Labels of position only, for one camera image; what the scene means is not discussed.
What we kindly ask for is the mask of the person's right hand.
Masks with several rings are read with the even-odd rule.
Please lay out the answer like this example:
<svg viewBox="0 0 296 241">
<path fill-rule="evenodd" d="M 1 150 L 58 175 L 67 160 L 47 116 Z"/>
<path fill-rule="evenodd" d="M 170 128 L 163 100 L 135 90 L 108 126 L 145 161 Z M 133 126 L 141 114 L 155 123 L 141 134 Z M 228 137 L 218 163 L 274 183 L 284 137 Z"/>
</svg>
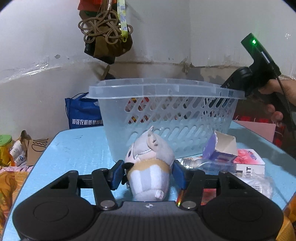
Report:
<svg viewBox="0 0 296 241">
<path fill-rule="evenodd" d="M 288 107 L 287 97 L 289 106 L 293 108 L 292 119 L 295 123 L 295 80 L 293 79 L 282 79 L 278 82 L 276 79 L 271 79 L 267 84 L 259 89 L 259 92 L 264 95 L 273 94 L 276 99 L 266 105 L 266 112 L 271 117 L 271 120 L 278 125 L 286 123 L 284 120 L 285 114 L 280 109 L 280 104 L 283 104 L 285 108 Z"/>
</svg>

